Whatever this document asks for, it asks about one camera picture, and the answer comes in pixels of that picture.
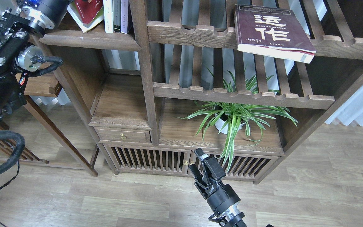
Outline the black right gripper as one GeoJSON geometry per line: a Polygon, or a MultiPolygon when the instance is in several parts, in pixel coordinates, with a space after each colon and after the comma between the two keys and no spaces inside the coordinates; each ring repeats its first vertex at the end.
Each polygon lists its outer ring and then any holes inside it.
{"type": "Polygon", "coordinates": [[[223,184],[226,176],[215,157],[209,157],[201,148],[194,150],[202,163],[203,173],[195,164],[189,170],[195,179],[195,186],[209,204],[213,214],[209,221],[241,221],[242,213],[238,209],[240,198],[229,184],[223,184]]]}

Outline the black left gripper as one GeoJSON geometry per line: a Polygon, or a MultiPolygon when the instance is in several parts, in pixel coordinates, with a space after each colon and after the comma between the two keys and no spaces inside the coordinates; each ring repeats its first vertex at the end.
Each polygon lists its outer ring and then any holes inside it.
{"type": "Polygon", "coordinates": [[[31,20],[43,29],[54,29],[64,18],[72,0],[17,0],[17,5],[31,20]]]}

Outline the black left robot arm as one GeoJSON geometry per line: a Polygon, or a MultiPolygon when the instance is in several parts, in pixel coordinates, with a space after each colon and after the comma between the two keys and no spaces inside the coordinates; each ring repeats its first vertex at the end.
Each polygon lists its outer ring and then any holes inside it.
{"type": "MultiPolygon", "coordinates": [[[[7,9],[0,19],[0,121],[26,104],[24,91],[30,77],[56,70],[62,58],[45,56],[29,41],[30,35],[43,37],[45,29],[58,27],[71,0],[18,0],[16,12],[7,9]]],[[[24,138],[12,131],[0,131],[0,139],[13,139],[16,146],[7,161],[0,165],[0,174],[20,158],[26,145],[24,138]]]]}

